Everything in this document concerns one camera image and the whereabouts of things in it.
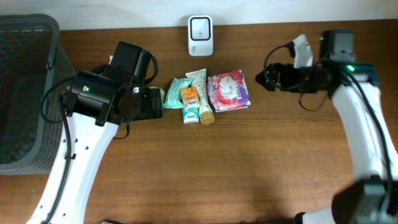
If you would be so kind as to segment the small orange tissue pack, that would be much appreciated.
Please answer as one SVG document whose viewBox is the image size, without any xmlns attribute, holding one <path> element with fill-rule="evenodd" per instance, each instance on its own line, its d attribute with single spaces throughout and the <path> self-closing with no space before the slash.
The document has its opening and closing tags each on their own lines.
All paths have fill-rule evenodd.
<svg viewBox="0 0 398 224">
<path fill-rule="evenodd" d="M 180 95 L 185 110 L 192 110 L 200 107 L 200 99 L 194 87 L 182 88 Z"/>
</svg>

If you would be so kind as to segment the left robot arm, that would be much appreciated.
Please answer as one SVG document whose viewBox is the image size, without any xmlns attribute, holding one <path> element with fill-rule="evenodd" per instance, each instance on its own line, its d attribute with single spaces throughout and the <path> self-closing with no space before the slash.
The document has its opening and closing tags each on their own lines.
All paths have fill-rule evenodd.
<svg viewBox="0 0 398 224">
<path fill-rule="evenodd" d="M 67 78 L 58 97 L 62 135 L 40 202 L 29 223 L 83 223 L 96 173 L 120 125 L 163 116 L 160 89 L 149 88 L 157 59 L 120 41 L 108 64 Z"/>
</svg>

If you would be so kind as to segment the light green item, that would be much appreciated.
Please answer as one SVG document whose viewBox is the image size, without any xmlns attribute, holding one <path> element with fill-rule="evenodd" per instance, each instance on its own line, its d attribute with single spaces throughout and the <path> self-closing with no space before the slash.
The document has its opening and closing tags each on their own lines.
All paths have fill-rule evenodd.
<svg viewBox="0 0 398 224">
<path fill-rule="evenodd" d="M 157 86 L 150 86 L 149 87 L 151 90 L 156 90 L 156 92 L 158 92 L 160 94 L 160 99 L 162 104 L 164 104 L 165 102 L 165 91 L 162 88 L 159 88 Z"/>
</svg>

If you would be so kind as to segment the small teal tissue pack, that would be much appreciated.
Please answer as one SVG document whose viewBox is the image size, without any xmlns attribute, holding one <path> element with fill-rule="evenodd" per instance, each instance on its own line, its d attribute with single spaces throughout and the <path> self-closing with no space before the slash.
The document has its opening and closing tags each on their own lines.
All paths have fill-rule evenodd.
<svg viewBox="0 0 398 224">
<path fill-rule="evenodd" d="M 183 115 L 183 123 L 184 124 L 200 122 L 198 108 L 189 109 L 189 110 L 182 108 L 182 115 Z"/>
</svg>

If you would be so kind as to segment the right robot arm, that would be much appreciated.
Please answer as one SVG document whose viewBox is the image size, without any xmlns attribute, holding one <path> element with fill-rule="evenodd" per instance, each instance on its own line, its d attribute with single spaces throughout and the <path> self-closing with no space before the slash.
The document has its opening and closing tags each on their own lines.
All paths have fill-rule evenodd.
<svg viewBox="0 0 398 224">
<path fill-rule="evenodd" d="M 264 62 L 256 81 L 268 91 L 324 91 L 336 108 L 351 151 L 354 182 L 329 207 L 301 212 L 293 223 L 396 223 L 397 151 L 382 109 L 376 69 L 358 63 L 351 30 L 326 30 L 314 60 L 305 35 L 285 44 L 292 64 Z"/>
</svg>

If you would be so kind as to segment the red purple pad package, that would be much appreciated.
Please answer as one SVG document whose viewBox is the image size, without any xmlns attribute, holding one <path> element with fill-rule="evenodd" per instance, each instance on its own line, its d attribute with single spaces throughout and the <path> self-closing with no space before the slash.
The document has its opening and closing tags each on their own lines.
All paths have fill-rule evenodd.
<svg viewBox="0 0 398 224">
<path fill-rule="evenodd" d="M 210 106 L 215 113 L 248 108 L 251 105 L 242 70 L 208 77 L 207 91 Z"/>
</svg>

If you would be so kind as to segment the white floral cream tube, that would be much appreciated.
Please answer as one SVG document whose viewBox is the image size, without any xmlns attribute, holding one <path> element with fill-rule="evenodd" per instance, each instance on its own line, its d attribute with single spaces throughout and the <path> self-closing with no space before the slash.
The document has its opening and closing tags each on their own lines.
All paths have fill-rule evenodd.
<svg viewBox="0 0 398 224">
<path fill-rule="evenodd" d="M 214 112 L 208 102 L 206 69 L 203 68 L 201 70 L 188 72 L 185 74 L 185 76 L 192 79 L 191 86 L 194 87 L 197 91 L 200 100 L 198 113 L 201 124 L 207 125 L 214 123 Z"/>
</svg>

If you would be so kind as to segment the mint green wipes pouch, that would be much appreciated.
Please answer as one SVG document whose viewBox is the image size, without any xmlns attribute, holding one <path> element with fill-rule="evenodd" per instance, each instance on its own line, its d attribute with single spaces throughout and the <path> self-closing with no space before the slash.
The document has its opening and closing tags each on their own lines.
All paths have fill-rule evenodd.
<svg viewBox="0 0 398 224">
<path fill-rule="evenodd" d="M 180 90 L 183 88 L 188 88 L 191 82 L 192 82 L 191 78 L 174 78 L 166 94 L 164 108 L 166 109 L 183 108 Z"/>
</svg>

